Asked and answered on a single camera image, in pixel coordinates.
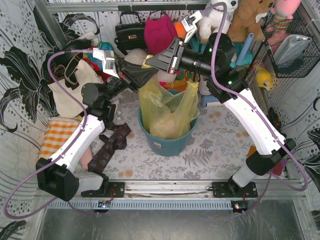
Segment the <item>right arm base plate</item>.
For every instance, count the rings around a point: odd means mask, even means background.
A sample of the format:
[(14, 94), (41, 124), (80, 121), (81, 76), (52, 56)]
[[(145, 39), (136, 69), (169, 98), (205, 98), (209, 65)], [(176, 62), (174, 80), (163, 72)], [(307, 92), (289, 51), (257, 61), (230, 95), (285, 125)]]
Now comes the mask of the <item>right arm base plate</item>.
[(211, 191), (215, 198), (257, 198), (256, 183), (251, 181), (245, 187), (237, 184), (229, 184), (227, 181), (214, 181), (211, 183)]

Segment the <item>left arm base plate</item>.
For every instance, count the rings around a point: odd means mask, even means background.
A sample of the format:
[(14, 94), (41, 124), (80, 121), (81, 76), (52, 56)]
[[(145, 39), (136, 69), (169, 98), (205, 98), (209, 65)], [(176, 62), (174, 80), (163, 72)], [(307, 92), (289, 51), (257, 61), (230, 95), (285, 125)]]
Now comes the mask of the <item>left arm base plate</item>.
[(123, 198), (125, 193), (124, 182), (109, 182), (108, 187), (101, 186), (98, 190), (83, 191), (83, 198)]

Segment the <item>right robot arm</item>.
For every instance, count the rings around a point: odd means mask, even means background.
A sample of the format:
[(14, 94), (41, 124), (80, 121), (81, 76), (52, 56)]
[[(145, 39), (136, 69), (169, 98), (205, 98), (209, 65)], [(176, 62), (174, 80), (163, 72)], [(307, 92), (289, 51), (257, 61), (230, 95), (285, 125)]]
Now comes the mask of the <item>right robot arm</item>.
[(271, 124), (256, 103), (241, 75), (231, 68), (236, 52), (231, 39), (224, 33), (213, 33), (203, 53), (191, 50), (180, 38), (161, 53), (146, 60), (146, 64), (173, 74), (179, 68), (206, 76), (209, 92), (227, 107), (252, 138), (256, 150), (244, 165), (223, 184), (221, 194), (239, 197), (249, 194), (249, 185), (281, 162), (296, 147), (292, 138), (285, 138)]

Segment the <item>yellow trash bag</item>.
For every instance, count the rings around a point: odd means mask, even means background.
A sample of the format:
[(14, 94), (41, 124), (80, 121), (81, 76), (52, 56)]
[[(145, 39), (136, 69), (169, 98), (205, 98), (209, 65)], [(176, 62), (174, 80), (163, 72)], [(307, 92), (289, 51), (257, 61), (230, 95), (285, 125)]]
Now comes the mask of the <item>yellow trash bag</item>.
[(191, 131), (191, 122), (199, 114), (199, 82), (188, 80), (177, 94), (162, 87), (156, 75), (138, 92), (142, 123), (153, 137), (173, 140)]

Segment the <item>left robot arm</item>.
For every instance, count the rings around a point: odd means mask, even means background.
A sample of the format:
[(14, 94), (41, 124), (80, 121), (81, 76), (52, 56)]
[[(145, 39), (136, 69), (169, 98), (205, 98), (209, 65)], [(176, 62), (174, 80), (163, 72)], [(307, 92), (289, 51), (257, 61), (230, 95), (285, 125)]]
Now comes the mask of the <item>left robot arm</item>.
[(142, 68), (119, 58), (115, 61), (117, 75), (103, 83), (86, 83), (81, 89), (82, 102), (87, 105), (84, 117), (68, 140), (49, 158), (36, 162), (38, 187), (65, 202), (75, 195), (105, 196), (109, 178), (102, 164), (88, 168), (83, 177), (74, 175), (75, 168), (92, 141), (106, 129), (114, 127), (116, 110), (111, 100), (126, 89), (137, 91), (157, 72), (156, 68)]

